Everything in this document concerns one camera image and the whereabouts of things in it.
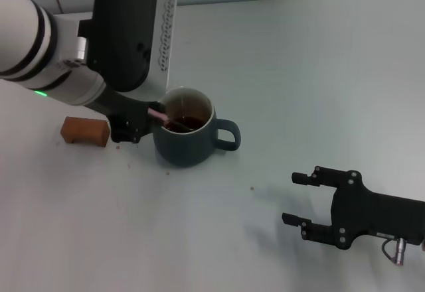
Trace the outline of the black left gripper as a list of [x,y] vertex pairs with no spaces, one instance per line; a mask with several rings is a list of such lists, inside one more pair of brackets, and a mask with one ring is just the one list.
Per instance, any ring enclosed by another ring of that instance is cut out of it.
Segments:
[[115,143],[139,143],[152,131],[153,121],[147,119],[147,112],[166,112],[166,107],[160,102],[134,100],[108,86],[85,107],[106,116],[111,125],[111,139]]

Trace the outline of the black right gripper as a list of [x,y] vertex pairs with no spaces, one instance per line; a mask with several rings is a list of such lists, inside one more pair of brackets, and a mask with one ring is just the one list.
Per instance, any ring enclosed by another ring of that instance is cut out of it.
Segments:
[[331,226],[282,214],[284,224],[301,228],[303,240],[334,242],[348,249],[359,236],[402,238],[419,246],[424,241],[424,202],[379,194],[367,189],[361,173],[316,166],[311,175],[292,173],[300,185],[336,188],[331,205]]

